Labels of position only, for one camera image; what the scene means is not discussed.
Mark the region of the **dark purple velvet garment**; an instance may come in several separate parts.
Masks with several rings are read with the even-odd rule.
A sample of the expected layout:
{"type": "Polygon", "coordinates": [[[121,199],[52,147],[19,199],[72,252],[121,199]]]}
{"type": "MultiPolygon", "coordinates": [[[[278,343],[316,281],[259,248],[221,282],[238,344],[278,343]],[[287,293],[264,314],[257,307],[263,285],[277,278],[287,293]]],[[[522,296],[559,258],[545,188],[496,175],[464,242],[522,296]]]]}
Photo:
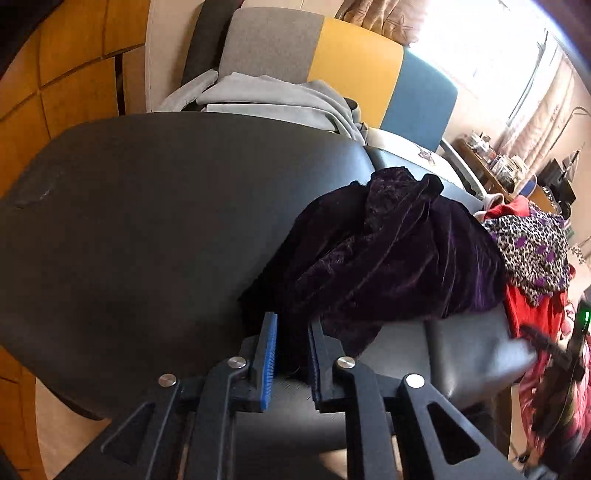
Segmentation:
{"type": "Polygon", "coordinates": [[[320,320],[356,356],[388,323],[493,309],[505,277],[491,235],[437,176],[393,167],[308,204],[238,304],[276,313],[287,347],[320,320]]]}

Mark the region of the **grey hoodie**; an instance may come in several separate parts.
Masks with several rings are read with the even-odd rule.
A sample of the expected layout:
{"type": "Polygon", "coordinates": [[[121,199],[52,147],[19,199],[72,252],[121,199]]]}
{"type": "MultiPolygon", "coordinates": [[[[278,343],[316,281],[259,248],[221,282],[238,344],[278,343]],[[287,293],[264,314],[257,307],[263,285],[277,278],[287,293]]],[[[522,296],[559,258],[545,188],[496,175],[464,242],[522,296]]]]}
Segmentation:
{"type": "Polygon", "coordinates": [[[201,112],[293,123],[366,144],[367,128],[359,104],[322,80],[294,84],[238,72],[219,78],[211,69],[169,94],[155,111],[180,112],[190,104],[201,112]]]}

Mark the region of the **leopard print purple-dotted garment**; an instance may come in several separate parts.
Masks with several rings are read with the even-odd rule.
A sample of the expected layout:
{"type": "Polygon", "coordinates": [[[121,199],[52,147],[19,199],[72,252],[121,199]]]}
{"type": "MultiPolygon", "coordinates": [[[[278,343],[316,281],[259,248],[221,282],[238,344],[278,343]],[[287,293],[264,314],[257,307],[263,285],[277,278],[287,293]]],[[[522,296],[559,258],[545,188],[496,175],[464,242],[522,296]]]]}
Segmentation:
{"type": "Polygon", "coordinates": [[[483,227],[495,240],[511,284],[537,306],[566,291],[571,279],[564,219],[527,200],[526,214],[488,211],[483,227]]]}

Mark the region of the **wooden cabinet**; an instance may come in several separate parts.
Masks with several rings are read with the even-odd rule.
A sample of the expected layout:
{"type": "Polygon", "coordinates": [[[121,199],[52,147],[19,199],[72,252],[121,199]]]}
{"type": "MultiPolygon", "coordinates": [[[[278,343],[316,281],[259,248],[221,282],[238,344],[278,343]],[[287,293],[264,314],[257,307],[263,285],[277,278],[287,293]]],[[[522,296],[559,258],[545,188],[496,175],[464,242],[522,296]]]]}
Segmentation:
{"type": "MultiPolygon", "coordinates": [[[[66,129],[145,112],[143,60],[151,1],[49,1],[1,75],[1,197],[66,129]]],[[[46,479],[36,379],[1,345],[1,479],[46,479]]]]}

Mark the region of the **grey yellow blue sofa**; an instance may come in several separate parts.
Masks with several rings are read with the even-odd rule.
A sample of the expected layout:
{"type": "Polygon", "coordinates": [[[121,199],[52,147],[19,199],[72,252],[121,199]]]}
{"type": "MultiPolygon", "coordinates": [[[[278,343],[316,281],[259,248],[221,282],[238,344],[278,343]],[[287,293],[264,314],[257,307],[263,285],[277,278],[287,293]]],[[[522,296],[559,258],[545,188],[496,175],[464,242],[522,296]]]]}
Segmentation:
{"type": "MultiPolygon", "coordinates": [[[[341,20],[283,8],[240,8],[226,35],[219,73],[322,80],[359,104],[363,124],[402,136],[446,159],[462,190],[482,199],[477,180],[444,132],[458,91],[408,48],[341,20]]],[[[379,149],[378,165],[401,158],[379,149]]]]}

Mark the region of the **white embroidered cushion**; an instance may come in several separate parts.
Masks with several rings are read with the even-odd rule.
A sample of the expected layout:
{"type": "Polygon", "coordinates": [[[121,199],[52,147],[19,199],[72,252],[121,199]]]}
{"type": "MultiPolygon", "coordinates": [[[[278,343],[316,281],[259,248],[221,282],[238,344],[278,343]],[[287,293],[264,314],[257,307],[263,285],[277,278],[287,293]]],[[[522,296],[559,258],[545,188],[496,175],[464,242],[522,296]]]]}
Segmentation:
{"type": "Polygon", "coordinates": [[[370,147],[387,151],[419,165],[461,189],[464,188],[461,178],[446,159],[402,136],[370,127],[367,130],[366,143],[370,147]]]}

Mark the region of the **red knit sweater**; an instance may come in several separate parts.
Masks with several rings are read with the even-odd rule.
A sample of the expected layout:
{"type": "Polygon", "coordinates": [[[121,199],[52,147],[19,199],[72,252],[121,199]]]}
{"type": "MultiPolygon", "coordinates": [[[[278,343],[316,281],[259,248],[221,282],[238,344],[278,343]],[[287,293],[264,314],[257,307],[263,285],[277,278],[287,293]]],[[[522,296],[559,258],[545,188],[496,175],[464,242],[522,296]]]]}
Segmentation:
{"type": "MultiPolygon", "coordinates": [[[[529,199],[524,196],[518,196],[511,203],[497,205],[488,211],[493,211],[495,213],[517,213],[524,216],[526,214],[525,202],[527,200],[529,199]]],[[[570,270],[572,279],[575,275],[575,270],[571,264],[570,270]]],[[[521,328],[528,324],[539,328],[543,333],[551,337],[555,337],[565,316],[564,309],[567,302],[567,294],[568,289],[556,293],[551,297],[546,297],[539,305],[533,306],[529,303],[521,290],[510,283],[509,275],[507,273],[504,305],[512,335],[515,337],[521,337],[523,335],[521,328]]]]}

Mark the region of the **cluttered wooden side table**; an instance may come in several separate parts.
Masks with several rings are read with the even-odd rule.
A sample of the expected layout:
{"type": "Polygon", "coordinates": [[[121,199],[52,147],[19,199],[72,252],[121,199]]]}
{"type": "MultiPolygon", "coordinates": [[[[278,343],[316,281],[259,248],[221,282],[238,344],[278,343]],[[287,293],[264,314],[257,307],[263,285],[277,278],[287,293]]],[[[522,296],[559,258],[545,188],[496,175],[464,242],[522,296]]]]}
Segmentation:
{"type": "Polygon", "coordinates": [[[476,175],[487,193],[501,193],[509,201],[522,195],[533,201],[541,210],[561,215],[565,220],[570,219],[576,195],[568,173],[555,159],[539,174],[535,174],[526,171],[517,157],[497,155],[493,158],[493,150],[489,150],[483,156],[484,149],[471,146],[466,136],[457,138],[452,147],[476,175]]]}

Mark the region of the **black rolled mat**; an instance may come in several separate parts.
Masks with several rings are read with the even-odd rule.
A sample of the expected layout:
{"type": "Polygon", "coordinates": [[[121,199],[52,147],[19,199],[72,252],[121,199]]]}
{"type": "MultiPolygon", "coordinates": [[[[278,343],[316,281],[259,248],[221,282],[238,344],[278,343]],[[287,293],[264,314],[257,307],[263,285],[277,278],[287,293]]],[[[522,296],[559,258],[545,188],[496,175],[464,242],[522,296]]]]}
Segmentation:
{"type": "Polygon", "coordinates": [[[242,0],[205,0],[202,3],[185,59],[182,86],[218,68],[231,18],[242,4],[242,0]]]}

